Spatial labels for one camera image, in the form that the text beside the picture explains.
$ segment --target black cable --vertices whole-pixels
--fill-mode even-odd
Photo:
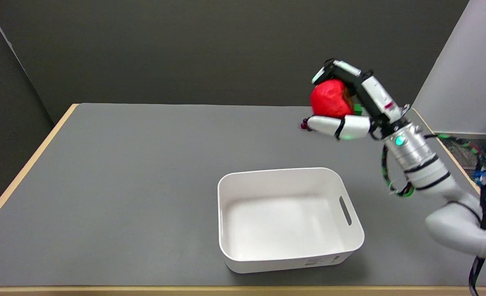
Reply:
[[[474,169],[474,176],[475,176],[475,182],[480,187],[480,207],[482,209],[482,219],[480,220],[481,221],[480,228],[486,230],[486,154],[471,142],[466,142],[466,140],[458,137],[451,137],[448,135],[434,135],[434,134],[425,135],[424,137],[426,139],[432,137],[438,137],[440,139],[459,143],[463,147],[469,148],[472,151],[472,153],[476,155],[477,164]],[[470,270],[469,279],[468,279],[468,284],[472,296],[478,296],[478,292],[476,290],[476,281],[478,279],[478,275],[480,274],[480,271],[482,270],[482,266],[484,265],[485,260],[486,260],[485,258],[479,256],[474,258]]]

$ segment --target wooden table edge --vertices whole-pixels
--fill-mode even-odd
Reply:
[[[27,173],[29,172],[29,170],[31,170],[31,167],[33,167],[33,165],[38,160],[38,158],[40,157],[40,155],[42,155],[42,152],[44,152],[44,150],[49,145],[49,143],[51,142],[51,140],[53,140],[53,138],[55,137],[55,135],[57,135],[57,133],[60,130],[60,128],[64,125],[64,123],[66,122],[66,120],[68,120],[68,118],[70,117],[70,115],[73,113],[73,111],[75,110],[75,108],[77,106],[78,106],[78,104],[73,104],[73,105],[71,105],[69,107],[69,109],[64,113],[64,115],[58,121],[58,123],[55,125],[55,127],[53,127],[53,129],[51,130],[51,132],[44,139],[44,141],[42,142],[42,144],[40,144],[40,146],[38,146],[38,149],[33,153],[33,155],[27,161],[27,163],[25,163],[25,165],[20,170],[20,172],[16,175],[16,177],[14,177],[14,179],[12,180],[12,182],[10,183],[10,185],[6,188],[6,190],[4,191],[4,193],[2,193],[2,195],[0,196],[0,209],[2,208],[2,206],[4,206],[4,204],[6,203],[6,201],[11,197],[11,194],[14,192],[14,190],[16,189],[16,187],[18,187],[18,185],[23,180],[23,178],[25,177],[25,175],[27,175]]]
[[[486,296],[486,287],[478,292]],[[0,287],[0,295],[29,294],[33,296],[64,296],[83,294],[95,296],[461,296],[468,295],[468,287],[448,286],[55,286]]]
[[[414,112],[416,112],[416,115],[418,115],[418,117],[424,122],[424,124],[427,127],[427,129],[431,133],[433,133],[433,130],[429,127],[429,125],[427,124],[427,122],[425,122],[425,119],[420,115],[420,113],[418,113],[418,111],[416,109],[414,109],[414,108],[412,108],[412,109],[414,110]],[[455,165],[462,172],[462,174],[466,177],[466,179],[471,183],[471,185],[473,186],[473,188],[475,189],[475,191],[480,193],[480,187],[478,187],[478,185],[476,183],[474,183],[473,180],[471,180],[471,178],[468,176],[468,174],[466,174],[466,172],[464,171],[464,169],[462,168],[462,166],[460,165],[460,163],[455,159],[455,157],[453,156],[453,154],[451,154],[451,152],[446,148],[446,146],[444,145],[444,143],[442,143],[442,141],[440,141],[440,139],[438,139],[438,138],[436,138],[436,140],[440,143],[440,145],[442,146],[442,148],[444,148],[444,150],[447,153],[447,155],[449,155],[449,157],[451,157],[451,160],[453,160],[453,162],[455,163]]]
[[[72,104],[66,113],[62,116],[59,122],[48,134],[46,139],[40,144],[35,153],[31,156],[29,161],[23,166],[22,170],[10,183],[8,188],[0,196],[0,209],[12,195],[16,187],[23,180],[25,175],[29,172],[31,167],[38,160],[42,152],[46,149],[49,143],[56,136],[58,131],[62,128],[64,123],[73,113],[75,108],[79,104]],[[422,116],[413,108],[420,119],[425,123],[427,129],[432,132],[431,128],[427,125]],[[473,185],[476,191],[479,191],[479,187],[472,182],[468,175],[464,172],[458,161],[453,157],[453,154],[444,146],[442,141],[440,145],[447,152],[449,157],[466,176],[468,181]],[[479,287],[478,291],[481,295],[486,295],[486,287]],[[74,293],[85,293],[91,295],[125,295],[125,294],[142,294],[142,295],[247,295],[247,294],[260,294],[260,295],[278,295],[287,296],[303,293],[307,296],[338,296],[347,293],[348,296],[356,295],[369,295],[369,296],[426,296],[426,295],[468,295],[468,287],[453,287],[453,286],[268,286],[268,287],[252,287],[252,286],[160,286],[160,287],[144,287],[144,286],[45,286],[45,287],[0,287],[0,295],[12,295],[12,294],[29,294],[37,296],[59,296]]]

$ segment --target red apple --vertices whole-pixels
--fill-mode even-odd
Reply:
[[[354,114],[353,102],[346,86],[338,79],[329,79],[318,84],[310,95],[315,116],[344,118]]]

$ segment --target table surface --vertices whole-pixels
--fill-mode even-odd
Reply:
[[[300,130],[310,114],[308,107],[78,105],[8,189],[0,286],[466,286],[474,257],[436,244],[423,223],[445,201],[389,195],[382,143]],[[407,116],[424,124],[414,111]],[[430,144],[474,192],[440,143]],[[363,246],[337,266],[231,272],[218,240],[220,178],[322,166],[343,179]],[[486,286],[486,264],[479,285]]]

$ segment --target white robot arm segment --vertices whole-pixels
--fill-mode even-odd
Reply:
[[[343,119],[326,116],[311,116],[309,127],[338,140],[352,140],[366,137],[371,129],[371,120],[367,116],[345,116]]]

